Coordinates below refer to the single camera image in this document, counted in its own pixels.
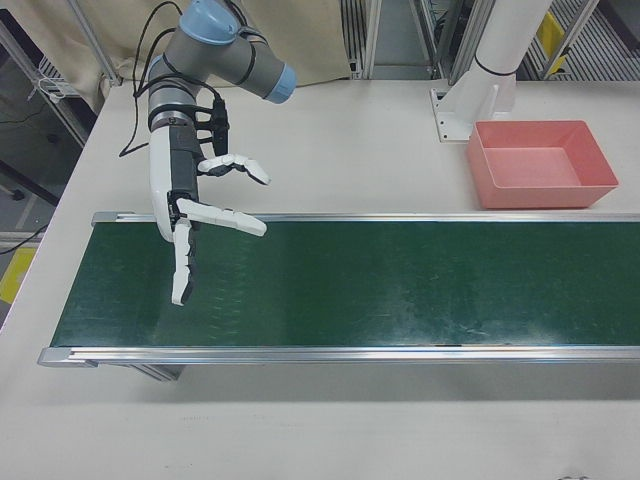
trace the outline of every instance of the white table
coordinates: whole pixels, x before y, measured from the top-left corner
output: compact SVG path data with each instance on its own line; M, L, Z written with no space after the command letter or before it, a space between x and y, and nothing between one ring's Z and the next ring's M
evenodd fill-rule
M204 179L201 198L262 213L476 211L464 146L436 140L432 86L334 82L282 106L225 90L231 149L273 183ZM93 213L151 210L146 153L117 157L129 88L112 90L0 332L2 478L637 478L633 365L190 367L174 384L37 366ZM514 117L586 120L621 186L584 214L637 213L639 107L634 83L532 83Z

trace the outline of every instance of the black wire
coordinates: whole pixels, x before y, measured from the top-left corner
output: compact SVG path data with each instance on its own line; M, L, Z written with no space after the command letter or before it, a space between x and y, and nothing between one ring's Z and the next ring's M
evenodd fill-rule
M29 115L24 117L22 120L4 120L4 121L0 122L0 125L17 125L17 124L20 124L20 123L24 123L24 122L32 119L36 115L40 115L42 113L42 111L44 110L45 106L46 106L46 103L43 103L40 106L40 109L37 112L30 113Z
M120 152L120 155L119 155L120 157L124 157L125 155L129 155L130 153L133 153L136 150L140 150L141 148L146 147L147 145L149 145L149 143L146 142L146 143L142 143L140 145L137 145L137 146L135 146L133 148L130 148L131 144L133 143L133 141L136 138L136 135L138 134L138 121L140 120L140 111L139 111L139 108L138 108L138 97L136 96L136 68L138 67L138 62L140 61L140 50L142 48L142 42L144 41L144 37L147 34L147 29L149 28L149 25L151 24L151 20L153 20L153 17L156 15L158 10L160 10L162 7L164 7L166 5L173 5L175 7L175 9L178 11L178 13L180 15L182 15L182 10L180 9L180 7L178 6L178 4L176 2L165 1L165 2L162 2L162 3L158 4L156 6L156 8L154 8L151 11L151 13L149 14L149 17L147 17L147 21L144 24L144 27L142 29L142 33L140 34L140 39L138 40L138 46L136 47L136 56L135 56L135 60L133 62L132 79L133 79L133 103L134 103L135 123L133 125L133 131L131 132L131 138L129 139L129 142L127 143L127 145ZM147 55L147 61L149 61L149 58L151 58L151 51L149 52L149 55ZM142 84L143 81L144 81L144 76L142 77L142 79L140 79L141 84Z
M47 228L49 226L49 224L47 223L46 225L41 226L38 230L36 230L35 232L33 232L33 235L31 235L29 238L21 241L20 243L18 243L17 245L14 245L13 247L7 249L7 250L3 250L0 252L0 255L6 255L7 253L11 253L11 252L15 252L17 249L19 249L22 245L24 245L25 243L29 243L31 240L33 240L35 237L38 236L38 234L40 232L42 232L45 228Z
M206 83L204 83L203 81L198 80L197 78L190 77L190 76L185 75L184 73L180 73L178 71L176 71L176 73L166 73L164 75L160 75L159 77L154 78L150 82L147 82L142 88L140 88L138 90L137 95L141 96L144 92L149 90L156 83L162 82L163 80L167 80L168 78L179 78L179 79L184 80L185 82L191 83L193 85L198 85L198 86L200 86L202 88L206 88L211 93L213 93L213 96L215 97L216 100L221 100L222 99L222 97L220 96L218 91L215 88L213 88L211 85L207 85Z
M238 5L233 3L231 0L224 0L224 3L227 5L227 7L231 9L231 11L234 13L234 15L240 21L240 24L243 27L249 26L249 23L247 22L247 17L244 16L244 13L242 13L242 10L240 9L240 7L238 7Z

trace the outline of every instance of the gray robot arm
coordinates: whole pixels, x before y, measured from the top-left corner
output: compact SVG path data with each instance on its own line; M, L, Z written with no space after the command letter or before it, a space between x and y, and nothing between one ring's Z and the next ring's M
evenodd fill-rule
M149 68L151 131L150 181L154 215L163 238L174 243L176 271L172 302L183 305L193 289L193 222L235 228L262 236L266 225L240 212L200 203L197 176L246 172L261 184L268 175L256 161L227 151L228 123L222 98L214 91L212 108L196 102L214 74L273 103L289 98L296 86L291 67L271 52L255 29L240 25L216 0L193 0L165 52ZM196 114L210 115L208 122ZM197 131L211 131L216 157L206 159Z

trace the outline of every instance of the pink plastic bin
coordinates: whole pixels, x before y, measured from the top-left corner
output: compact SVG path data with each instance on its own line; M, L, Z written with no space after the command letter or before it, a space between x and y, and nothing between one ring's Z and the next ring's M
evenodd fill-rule
M585 208L618 186L579 120L477 122L467 157L484 208Z

